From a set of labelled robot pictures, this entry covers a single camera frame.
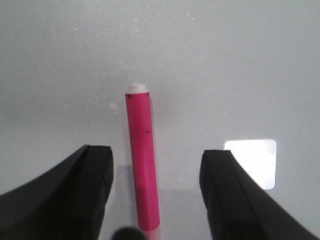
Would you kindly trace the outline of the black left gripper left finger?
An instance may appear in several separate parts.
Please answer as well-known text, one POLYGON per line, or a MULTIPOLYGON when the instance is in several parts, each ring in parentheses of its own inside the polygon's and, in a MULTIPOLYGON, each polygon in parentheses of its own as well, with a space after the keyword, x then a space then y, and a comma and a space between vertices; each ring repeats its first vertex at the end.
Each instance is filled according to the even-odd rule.
POLYGON ((0 197, 3 240, 96 240, 114 177, 108 146, 84 145, 0 197))

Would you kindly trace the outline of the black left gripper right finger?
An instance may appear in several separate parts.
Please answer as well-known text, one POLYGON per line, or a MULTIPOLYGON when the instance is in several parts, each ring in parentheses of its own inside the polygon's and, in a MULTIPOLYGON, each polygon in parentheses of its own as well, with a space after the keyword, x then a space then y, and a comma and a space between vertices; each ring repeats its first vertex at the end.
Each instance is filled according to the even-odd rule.
POLYGON ((246 173, 229 150, 205 150, 199 185, 214 240, 316 240, 246 173))

